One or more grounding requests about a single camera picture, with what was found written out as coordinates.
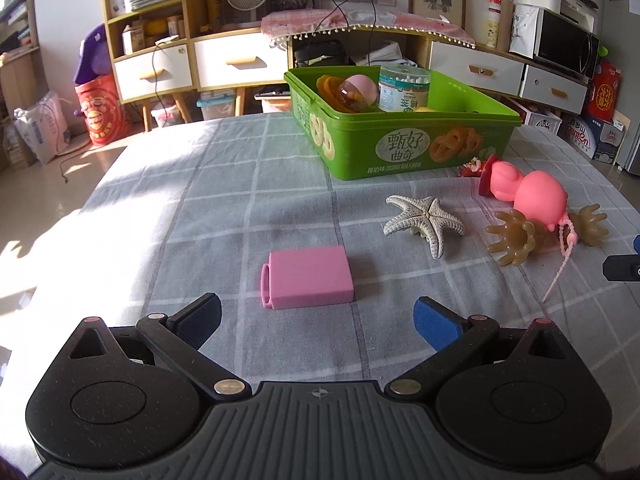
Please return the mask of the white starfish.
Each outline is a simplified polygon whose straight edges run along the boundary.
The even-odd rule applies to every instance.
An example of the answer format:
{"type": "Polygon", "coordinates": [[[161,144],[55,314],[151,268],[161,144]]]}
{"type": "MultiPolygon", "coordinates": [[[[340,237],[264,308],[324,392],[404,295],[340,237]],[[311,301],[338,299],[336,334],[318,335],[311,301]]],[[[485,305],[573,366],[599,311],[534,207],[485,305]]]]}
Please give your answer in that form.
{"type": "Polygon", "coordinates": [[[400,214],[384,224],[383,234],[389,236],[400,231],[410,231],[413,235],[420,235],[430,246],[433,259],[440,259],[444,254],[446,231],[465,236],[463,222],[442,208],[437,197],[391,195],[386,198],[386,204],[399,208],[400,214]]]}

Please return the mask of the pink rectangular box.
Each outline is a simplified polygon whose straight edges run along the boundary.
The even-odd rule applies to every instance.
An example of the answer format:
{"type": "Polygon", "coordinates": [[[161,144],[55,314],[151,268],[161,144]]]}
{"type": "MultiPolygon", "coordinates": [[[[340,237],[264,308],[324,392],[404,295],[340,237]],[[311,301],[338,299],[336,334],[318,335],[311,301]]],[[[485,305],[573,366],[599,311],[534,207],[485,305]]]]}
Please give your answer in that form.
{"type": "Polygon", "coordinates": [[[260,300],[271,310],[350,304],[355,286],[343,246],[270,252],[260,272],[260,300]]]}

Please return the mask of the clear cotton swab jar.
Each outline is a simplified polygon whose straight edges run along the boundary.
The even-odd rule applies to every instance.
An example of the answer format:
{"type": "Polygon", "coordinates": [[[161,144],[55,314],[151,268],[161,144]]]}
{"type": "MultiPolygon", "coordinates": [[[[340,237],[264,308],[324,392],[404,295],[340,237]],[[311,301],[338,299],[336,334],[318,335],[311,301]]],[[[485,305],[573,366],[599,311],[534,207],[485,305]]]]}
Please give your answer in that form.
{"type": "Polygon", "coordinates": [[[426,107],[431,72],[418,66],[387,64],[378,75],[378,107],[383,112],[415,112],[426,107]]]}

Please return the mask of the pink capsule ball toy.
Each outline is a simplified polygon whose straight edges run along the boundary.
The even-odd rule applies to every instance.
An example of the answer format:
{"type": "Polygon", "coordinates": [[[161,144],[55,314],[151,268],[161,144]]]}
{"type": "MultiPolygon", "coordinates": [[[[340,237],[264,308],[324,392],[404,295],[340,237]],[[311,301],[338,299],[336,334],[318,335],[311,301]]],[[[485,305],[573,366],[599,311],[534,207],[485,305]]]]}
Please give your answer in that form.
{"type": "Polygon", "coordinates": [[[368,76],[352,75],[338,86],[337,99],[351,112],[364,112],[378,100],[378,86],[368,76]]]}

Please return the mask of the pink pig toy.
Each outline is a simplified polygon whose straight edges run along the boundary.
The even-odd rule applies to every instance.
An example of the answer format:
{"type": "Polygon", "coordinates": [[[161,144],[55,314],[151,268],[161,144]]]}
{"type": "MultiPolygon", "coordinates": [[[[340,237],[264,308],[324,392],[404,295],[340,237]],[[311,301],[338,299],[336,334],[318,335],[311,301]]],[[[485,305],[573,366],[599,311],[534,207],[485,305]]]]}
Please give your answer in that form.
{"type": "Polygon", "coordinates": [[[521,211],[527,219],[541,222],[548,231],[546,243],[550,235],[558,237],[563,261],[548,287],[554,289],[578,244],[574,224],[568,216],[568,195],[560,182],[541,170],[523,174],[496,155],[484,162],[473,158],[460,168],[459,176],[477,178],[480,180],[478,194],[508,203],[511,209],[521,211]]]}

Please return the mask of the grey checked table cloth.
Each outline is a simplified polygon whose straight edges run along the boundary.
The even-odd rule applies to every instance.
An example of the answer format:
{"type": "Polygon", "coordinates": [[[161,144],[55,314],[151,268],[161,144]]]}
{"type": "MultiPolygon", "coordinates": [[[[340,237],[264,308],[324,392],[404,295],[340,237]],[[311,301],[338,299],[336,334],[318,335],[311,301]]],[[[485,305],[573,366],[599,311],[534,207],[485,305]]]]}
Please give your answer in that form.
{"type": "Polygon", "coordinates": [[[609,470],[639,461],[639,287],[602,273],[610,255],[631,252],[638,211],[564,141],[517,128],[506,159],[523,172],[552,174],[577,210],[608,215],[602,247],[578,246],[563,261],[549,247],[520,266],[488,254],[486,226],[500,205],[453,169],[358,181],[330,175],[288,114],[198,122],[133,140],[72,223],[62,252],[47,258],[24,310],[1,386],[1,453],[24,471],[38,456],[26,403],[80,320],[126,326],[174,313],[204,292],[222,303],[222,323],[204,344],[210,356],[252,384],[263,380],[374,379],[388,382],[431,354],[412,310],[430,296],[461,315],[483,313],[522,327],[546,316],[562,330],[611,403],[601,455],[609,470]],[[433,259],[420,235],[383,234],[400,214],[386,198],[434,196],[465,236],[446,231],[433,259]],[[271,311],[259,299],[270,252],[341,245],[351,304],[271,311]]]}

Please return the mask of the white patterned storage box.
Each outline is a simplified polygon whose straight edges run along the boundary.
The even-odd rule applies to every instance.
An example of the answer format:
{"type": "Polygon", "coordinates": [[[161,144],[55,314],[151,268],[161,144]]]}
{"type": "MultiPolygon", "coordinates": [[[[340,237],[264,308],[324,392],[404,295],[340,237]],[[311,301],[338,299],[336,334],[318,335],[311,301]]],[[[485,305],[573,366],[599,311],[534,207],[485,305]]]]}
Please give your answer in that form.
{"type": "Polygon", "coordinates": [[[562,125],[562,119],[556,116],[547,107],[535,103],[523,102],[502,96],[500,102],[511,110],[515,110],[521,117],[522,124],[538,129],[548,130],[552,134],[558,134],[562,125]]]}

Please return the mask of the green plastic cookie box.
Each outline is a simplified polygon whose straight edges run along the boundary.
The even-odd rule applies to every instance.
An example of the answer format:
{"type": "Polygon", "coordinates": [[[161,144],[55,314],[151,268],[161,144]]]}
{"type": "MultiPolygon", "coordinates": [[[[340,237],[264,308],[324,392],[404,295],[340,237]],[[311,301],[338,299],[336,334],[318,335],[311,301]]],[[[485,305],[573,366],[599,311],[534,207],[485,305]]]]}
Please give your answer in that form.
{"type": "Polygon", "coordinates": [[[425,112],[361,113],[336,110],[319,90],[326,79],[363,75],[378,81],[378,66],[292,68],[291,110],[332,176],[341,180],[462,166],[472,158],[501,156],[517,112],[487,94],[439,72],[432,73],[425,112]]]}

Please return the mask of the red paper bag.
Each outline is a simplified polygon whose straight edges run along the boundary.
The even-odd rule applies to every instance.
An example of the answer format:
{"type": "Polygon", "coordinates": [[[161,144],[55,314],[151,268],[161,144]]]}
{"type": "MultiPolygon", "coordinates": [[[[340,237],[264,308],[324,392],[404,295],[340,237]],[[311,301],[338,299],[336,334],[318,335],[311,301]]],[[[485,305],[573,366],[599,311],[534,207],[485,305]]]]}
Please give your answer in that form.
{"type": "Polygon", "coordinates": [[[126,138],[132,123],[119,101],[115,77],[105,74],[75,87],[79,115],[84,118],[91,143],[98,148],[126,138]]]}

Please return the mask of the black microwave oven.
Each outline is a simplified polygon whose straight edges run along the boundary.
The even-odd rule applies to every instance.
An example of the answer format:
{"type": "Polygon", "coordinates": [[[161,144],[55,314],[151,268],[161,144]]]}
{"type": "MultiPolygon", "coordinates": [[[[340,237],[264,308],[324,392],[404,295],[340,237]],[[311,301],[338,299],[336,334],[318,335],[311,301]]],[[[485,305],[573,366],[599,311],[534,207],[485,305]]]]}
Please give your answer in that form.
{"type": "Polygon", "coordinates": [[[592,32],[540,6],[514,6],[509,52],[590,79],[600,41],[592,32]]]}

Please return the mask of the white plastic shopping bag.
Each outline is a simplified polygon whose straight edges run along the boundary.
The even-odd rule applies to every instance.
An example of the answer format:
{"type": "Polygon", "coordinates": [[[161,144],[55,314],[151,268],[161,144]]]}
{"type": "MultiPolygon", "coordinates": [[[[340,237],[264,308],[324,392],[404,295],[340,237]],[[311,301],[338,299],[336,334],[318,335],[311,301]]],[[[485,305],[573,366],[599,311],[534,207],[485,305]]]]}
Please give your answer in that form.
{"type": "Polygon", "coordinates": [[[60,97],[49,91],[33,106],[14,110],[14,126],[42,164],[48,164],[70,144],[70,129],[60,97]]]}

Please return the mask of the wooden tv cabinet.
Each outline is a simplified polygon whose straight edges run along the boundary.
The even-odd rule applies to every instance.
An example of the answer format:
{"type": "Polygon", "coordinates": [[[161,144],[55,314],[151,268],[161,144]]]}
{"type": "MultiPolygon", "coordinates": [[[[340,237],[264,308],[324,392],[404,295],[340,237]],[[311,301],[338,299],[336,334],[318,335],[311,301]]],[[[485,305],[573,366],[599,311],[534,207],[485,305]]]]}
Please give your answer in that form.
{"type": "Polygon", "coordinates": [[[566,112],[579,113],[588,96],[588,82],[526,58],[489,49],[474,49],[433,41],[427,36],[351,30],[308,38],[272,42],[257,23],[231,25],[222,32],[206,34],[206,0],[163,0],[144,8],[115,15],[106,9],[105,35],[111,55],[120,102],[139,103],[143,116],[151,116],[150,101],[169,96],[184,110],[189,91],[231,90],[235,113],[242,115],[251,88],[282,84],[294,65],[294,48],[304,42],[341,41],[355,63],[386,41],[396,41],[408,60],[441,72],[472,87],[497,96],[510,96],[566,112]],[[122,39],[128,26],[178,16],[184,21],[183,36],[127,53],[122,39]]]}

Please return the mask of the black bag on shelf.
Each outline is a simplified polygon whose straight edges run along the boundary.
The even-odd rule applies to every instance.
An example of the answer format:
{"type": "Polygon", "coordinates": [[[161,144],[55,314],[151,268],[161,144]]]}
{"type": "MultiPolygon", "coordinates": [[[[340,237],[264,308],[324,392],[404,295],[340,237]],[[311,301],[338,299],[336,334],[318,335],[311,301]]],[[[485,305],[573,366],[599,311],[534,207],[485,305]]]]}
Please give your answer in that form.
{"type": "Polygon", "coordinates": [[[344,66],[349,63],[345,47],[338,40],[304,42],[294,48],[296,67],[344,66]]]}

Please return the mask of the pink lace cover cloth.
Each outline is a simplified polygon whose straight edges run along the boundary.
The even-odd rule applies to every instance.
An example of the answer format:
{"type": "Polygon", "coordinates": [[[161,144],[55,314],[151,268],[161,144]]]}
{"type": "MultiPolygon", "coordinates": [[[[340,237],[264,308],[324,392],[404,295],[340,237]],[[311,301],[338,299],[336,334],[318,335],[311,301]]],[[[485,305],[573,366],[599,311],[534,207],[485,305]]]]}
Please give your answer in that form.
{"type": "Polygon", "coordinates": [[[433,41],[474,49],[474,39],[458,25],[411,13],[373,10],[341,11],[335,8],[273,12],[262,19],[260,31],[272,42],[308,38],[332,32],[375,30],[430,37],[433,41]]]}

